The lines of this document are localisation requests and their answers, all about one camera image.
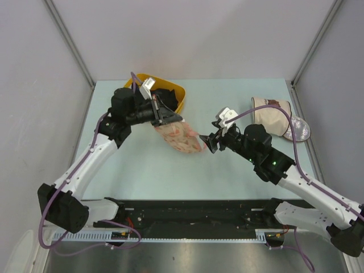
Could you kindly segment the pink tulip mesh laundry bag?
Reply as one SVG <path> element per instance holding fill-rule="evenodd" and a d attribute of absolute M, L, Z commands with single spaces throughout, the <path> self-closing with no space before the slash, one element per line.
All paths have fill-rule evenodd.
<path fill-rule="evenodd" d="M 185 120 L 161 125 L 154 129 L 166 144 L 178 152 L 194 154 L 206 149 L 206 144 L 201 142 L 199 138 L 200 134 L 192 130 Z"/>

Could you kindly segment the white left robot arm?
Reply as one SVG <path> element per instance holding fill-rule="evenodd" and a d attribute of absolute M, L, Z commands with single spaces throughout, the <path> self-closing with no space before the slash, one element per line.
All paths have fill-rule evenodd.
<path fill-rule="evenodd" d="M 89 183 L 100 167 L 131 134 L 133 125 L 150 123 L 153 127 L 182 121 L 178 114 L 185 92 L 157 88 L 150 95 L 141 88 L 119 88 L 111 97 L 111 106 L 96 125 L 92 141 L 81 156 L 53 184 L 42 184 L 38 199 L 42 221 L 48 221 L 70 233 L 85 225 L 106 220 L 122 226 L 126 214 L 121 203 L 112 198 L 82 202 Z"/>

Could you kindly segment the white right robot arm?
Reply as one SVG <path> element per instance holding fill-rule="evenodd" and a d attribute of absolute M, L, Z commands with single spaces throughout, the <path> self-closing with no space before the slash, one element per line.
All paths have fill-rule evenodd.
<path fill-rule="evenodd" d="M 278 185 L 309 203 L 299 208 L 285 201 L 272 200 L 262 221 L 268 228 L 279 224 L 316 233 L 351 257 L 363 253 L 363 205 L 339 195 L 299 168 L 297 161 L 275 149 L 272 136 L 262 125 L 249 125 L 240 132 L 236 125 L 228 131 L 202 135 L 200 139 L 215 153 L 228 148 L 253 164 L 254 172 L 265 181 Z"/>

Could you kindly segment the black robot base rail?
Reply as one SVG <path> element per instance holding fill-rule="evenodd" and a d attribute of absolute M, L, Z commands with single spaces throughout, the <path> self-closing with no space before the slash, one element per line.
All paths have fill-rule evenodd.
<path fill-rule="evenodd" d="M 290 231 L 273 217 L 279 200 L 117 200 L 114 219 L 98 221 L 95 228 L 113 228 L 115 223 L 131 225 L 138 233 L 217 234 L 256 229 Z"/>

